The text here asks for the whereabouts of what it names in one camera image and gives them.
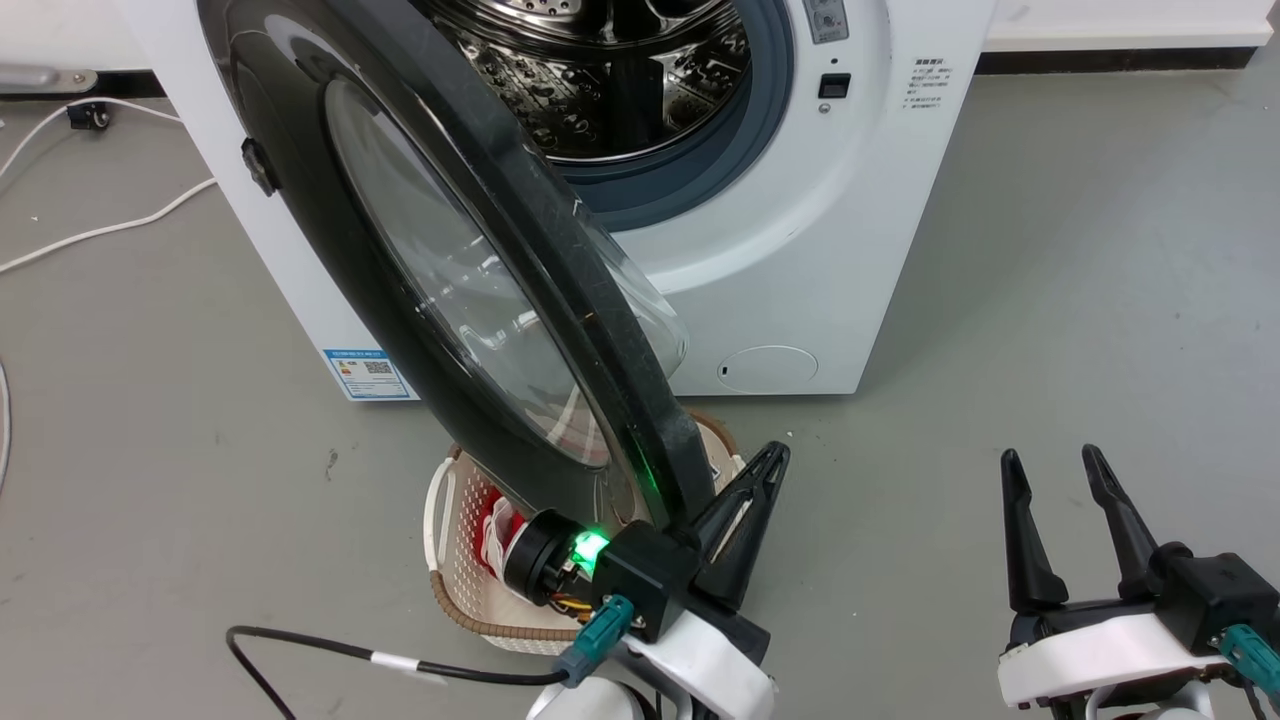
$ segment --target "cable connector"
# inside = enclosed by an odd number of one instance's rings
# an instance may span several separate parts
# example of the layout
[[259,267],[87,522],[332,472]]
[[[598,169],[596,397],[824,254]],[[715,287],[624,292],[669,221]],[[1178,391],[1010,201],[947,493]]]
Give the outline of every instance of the cable connector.
[[577,632],[573,644],[556,659],[554,669],[568,673],[568,678],[563,680],[564,687],[576,688],[595,673],[613,646],[631,629],[635,612],[631,601],[620,594],[604,598],[604,605]]
[[1231,625],[1219,641],[1222,657],[1261,689],[1272,705],[1280,705],[1280,655],[1248,625]]

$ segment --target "washing machine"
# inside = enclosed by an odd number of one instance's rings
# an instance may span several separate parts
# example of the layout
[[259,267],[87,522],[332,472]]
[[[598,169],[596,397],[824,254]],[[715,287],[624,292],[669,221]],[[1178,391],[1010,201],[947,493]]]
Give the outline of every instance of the washing machine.
[[431,315],[548,437],[545,309],[481,306],[590,288],[503,232],[590,246],[676,395],[854,392],[993,0],[119,5],[347,397],[417,397]]

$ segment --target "black cable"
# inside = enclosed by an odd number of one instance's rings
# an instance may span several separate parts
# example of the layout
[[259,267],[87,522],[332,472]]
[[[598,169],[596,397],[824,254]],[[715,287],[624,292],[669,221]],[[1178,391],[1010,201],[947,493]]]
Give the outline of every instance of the black cable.
[[[275,708],[280,711],[280,715],[284,716],[285,720],[297,720],[297,716],[293,715],[293,711],[284,703],[280,694],[275,692],[271,683],[266,682],[266,678],[257,671],[257,667],[253,666],[248,656],[244,655],[244,651],[241,650],[239,643],[236,642],[236,638],[239,635],[314,647],[316,650],[335,652],[338,655],[346,655],[348,657],[365,661],[371,661],[374,657],[374,651],[371,650],[325,638],[317,638],[315,635],[303,635],[302,633],[291,633],[288,630],[273,630],[271,628],[255,628],[252,625],[234,625],[228,628],[227,647],[230,648],[232,655],[234,655],[236,660],[239,661],[241,667],[243,667],[244,671],[253,678],[253,682],[257,683],[259,688],[262,688],[262,692],[266,693],[266,697],[271,700]],[[568,678],[568,673],[564,670],[557,670],[556,673],[548,673],[545,675],[515,675],[508,673],[486,673],[484,670],[471,670],[468,667],[457,667],[453,665],[440,665],[439,662],[428,662],[425,660],[417,661],[417,671],[431,675],[444,675],[447,678],[457,678],[460,680],[471,680],[472,683],[489,683],[497,685],[553,685]]]
[[1253,691],[1253,680],[1240,674],[1240,687],[1244,688],[1244,697],[1249,698],[1249,708],[1253,710],[1253,716],[1258,720],[1267,720],[1267,714],[1262,711],[1262,703],[1258,701],[1258,693]]

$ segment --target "washing machine door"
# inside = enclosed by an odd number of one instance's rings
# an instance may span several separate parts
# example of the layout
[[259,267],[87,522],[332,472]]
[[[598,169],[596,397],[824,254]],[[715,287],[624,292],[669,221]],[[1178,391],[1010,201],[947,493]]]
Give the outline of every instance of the washing machine door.
[[508,497],[605,530],[710,501],[684,325],[411,3],[198,6],[247,172]]

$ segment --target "black baseboard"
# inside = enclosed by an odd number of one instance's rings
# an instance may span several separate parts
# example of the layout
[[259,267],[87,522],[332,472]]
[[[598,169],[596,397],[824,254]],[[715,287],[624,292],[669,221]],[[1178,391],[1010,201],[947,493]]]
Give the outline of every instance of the black baseboard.
[[0,100],[61,100],[72,102],[77,97],[91,97],[93,95],[105,97],[119,97],[120,100],[138,100],[145,97],[165,97],[164,87],[151,70],[111,70],[97,73],[97,83],[84,92],[44,92],[44,94],[13,94],[0,92]]
[[[979,76],[1036,76],[1061,73],[1117,73],[1140,70],[1238,70],[1249,64],[1257,47],[1170,47],[1160,50],[1055,50],[1037,53],[983,53]],[[151,70],[116,70],[97,74],[92,95],[122,100],[164,97],[164,87]],[[0,100],[63,100],[86,95],[4,95]]]
[[1257,47],[1169,47],[1158,50],[1059,50],[983,53],[979,76],[1124,73],[1142,70],[1238,70]]

